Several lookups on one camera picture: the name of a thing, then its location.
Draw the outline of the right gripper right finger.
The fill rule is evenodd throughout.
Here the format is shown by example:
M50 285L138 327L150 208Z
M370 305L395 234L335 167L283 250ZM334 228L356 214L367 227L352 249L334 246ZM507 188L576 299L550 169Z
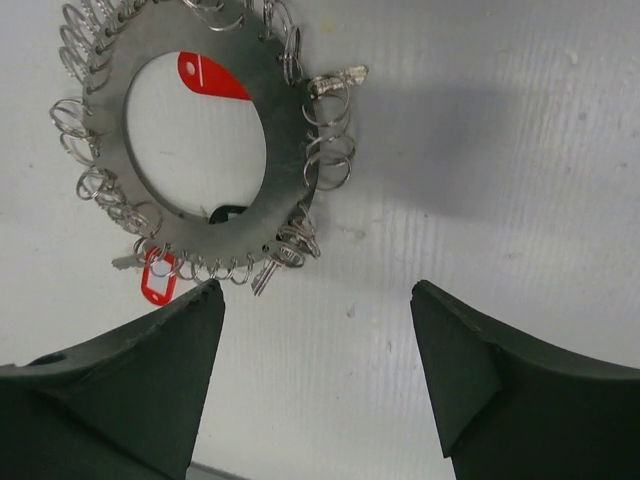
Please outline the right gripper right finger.
M459 479L635 479L639 372L522 332L422 280L416 341Z

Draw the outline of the metal disc with keyrings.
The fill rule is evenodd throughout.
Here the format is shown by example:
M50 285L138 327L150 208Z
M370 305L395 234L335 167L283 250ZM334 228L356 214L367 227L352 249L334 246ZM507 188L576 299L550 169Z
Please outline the metal disc with keyrings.
M309 209L351 176L351 93L366 66L306 74L282 1L71 1L61 13L59 57L79 91L49 114L83 166L77 196L134 236L130 255L159 247L177 282L255 294L319 256ZM251 100L189 90L180 52L227 69ZM221 205L247 210L209 224Z

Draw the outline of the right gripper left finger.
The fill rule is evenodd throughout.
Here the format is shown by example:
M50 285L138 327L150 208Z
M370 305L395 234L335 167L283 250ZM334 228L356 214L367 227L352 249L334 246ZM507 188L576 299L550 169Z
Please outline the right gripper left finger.
M1 369L5 479L182 479L225 316L211 280L165 307Z

